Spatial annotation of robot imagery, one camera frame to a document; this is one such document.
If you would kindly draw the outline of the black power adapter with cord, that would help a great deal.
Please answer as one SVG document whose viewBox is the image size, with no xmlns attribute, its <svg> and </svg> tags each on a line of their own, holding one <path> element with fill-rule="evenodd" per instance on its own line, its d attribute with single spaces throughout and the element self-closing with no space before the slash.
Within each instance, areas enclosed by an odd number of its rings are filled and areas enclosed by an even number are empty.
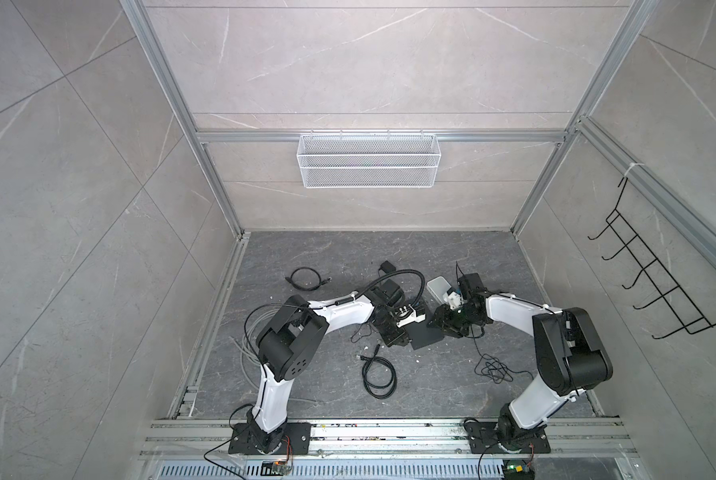
<svg viewBox="0 0 716 480">
<path fill-rule="evenodd" d="M 384 275 L 387 275 L 389 273 L 393 273 L 397 270 L 397 267 L 391 263 L 389 260 L 386 260 L 381 263 L 380 267 L 377 270 L 378 276 L 382 277 Z M 357 330 L 351 335 L 350 341 L 355 344 L 358 341 L 362 340 L 363 338 L 370 337 L 371 334 L 374 331 L 374 327 L 372 324 L 367 324 L 367 327 L 369 328 L 369 331 L 367 334 L 362 333 L 362 329 L 364 327 L 364 324 L 361 324 Z"/>
</svg>

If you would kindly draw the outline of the dark grey network switch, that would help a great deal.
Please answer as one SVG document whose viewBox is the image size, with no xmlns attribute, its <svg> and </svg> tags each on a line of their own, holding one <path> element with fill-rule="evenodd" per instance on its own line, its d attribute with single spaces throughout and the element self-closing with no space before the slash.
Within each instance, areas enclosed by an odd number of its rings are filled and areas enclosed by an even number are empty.
<svg viewBox="0 0 716 480">
<path fill-rule="evenodd" d="M 431 346 L 445 339 L 444 333 L 427 322 L 412 322 L 403 327 L 414 350 Z"/>
</svg>

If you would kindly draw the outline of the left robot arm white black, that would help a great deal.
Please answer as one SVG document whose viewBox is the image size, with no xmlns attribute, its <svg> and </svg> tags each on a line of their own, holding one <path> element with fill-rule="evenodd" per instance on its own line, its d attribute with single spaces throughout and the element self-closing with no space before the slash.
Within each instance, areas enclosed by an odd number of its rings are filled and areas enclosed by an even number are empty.
<svg viewBox="0 0 716 480">
<path fill-rule="evenodd" d="M 257 400 L 247 414 L 248 431 L 259 451 L 271 453 L 283 440 L 293 382 L 312 363 L 327 334 L 370 324 L 385 346 L 406 346 L 411 342 L 407 327 L 425 324 L 422 272 L 391 271 L 387 263 L 380 271 L 382 275 L 363 288 L 336 299 L 289 297 L 249 342 L 261 369 Z"/>
</svg>

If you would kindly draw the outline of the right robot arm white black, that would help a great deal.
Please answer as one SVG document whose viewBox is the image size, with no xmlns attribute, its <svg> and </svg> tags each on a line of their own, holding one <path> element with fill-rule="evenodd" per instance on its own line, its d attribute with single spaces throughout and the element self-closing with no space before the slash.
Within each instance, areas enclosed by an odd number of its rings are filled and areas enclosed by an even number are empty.
<svg viewBox="0 0 716 480">
<path fill-rule="evenodd" d="M 430 325 L 464 338 L 473 327 L 502 323 L 534 341 L 537 375 L 500 410 L 490 448 L 519 453 L 535 446 L 547 420 L 564 405 L 612 378 L 614 369 L 588 312 L 559 309 L 487 289 L 477 273 L 460 273 L 453 287 L 439 276 L 427 283 L 439 302 Z"/>
</svg>

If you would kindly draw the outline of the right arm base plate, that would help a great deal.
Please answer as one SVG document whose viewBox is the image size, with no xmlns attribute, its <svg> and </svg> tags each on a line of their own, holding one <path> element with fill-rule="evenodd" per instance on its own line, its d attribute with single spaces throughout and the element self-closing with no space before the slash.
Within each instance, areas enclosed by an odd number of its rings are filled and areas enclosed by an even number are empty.
<svg viewBox="0 0 716 480">
<path fill-rule="evenodd" d="M 546 454 L 551 447 L 544 427 L 525 430 L 505 419 L 496 422 L 468 418 L 463 427 L 474 454 Z"/>
</svg>

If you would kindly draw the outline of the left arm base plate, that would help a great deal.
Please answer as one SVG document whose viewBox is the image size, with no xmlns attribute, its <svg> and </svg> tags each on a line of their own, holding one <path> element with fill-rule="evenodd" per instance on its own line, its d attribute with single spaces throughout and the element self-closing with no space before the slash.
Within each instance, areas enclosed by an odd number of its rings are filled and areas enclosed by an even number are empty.
<svg viewBox="0 0 716 480">
<path fill-rule="evenodd" d="M 240 423 L 234 430 L 228 447 L 229 454 L 307 455 L 311 442 L 312 424 L 285 422 L 275 431 L 267 433 L 254 421 Z"/>
</svg>

